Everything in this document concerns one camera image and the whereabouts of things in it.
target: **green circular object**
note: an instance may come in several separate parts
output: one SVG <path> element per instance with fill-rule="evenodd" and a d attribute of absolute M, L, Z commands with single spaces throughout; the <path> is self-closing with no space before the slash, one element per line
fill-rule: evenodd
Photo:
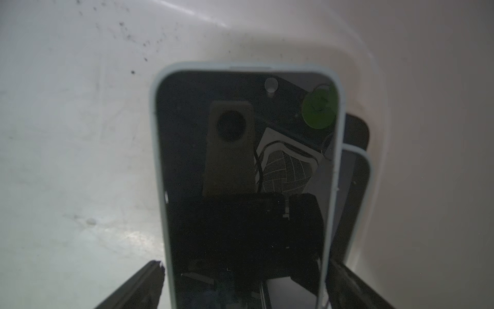
<path fill-rule="evenodd" d="M 302 117 L 313 129 L 333 124 L 338 113 L 338 91 L 334 85 L 322 86 L 308 93 L 302 101 Z"/>

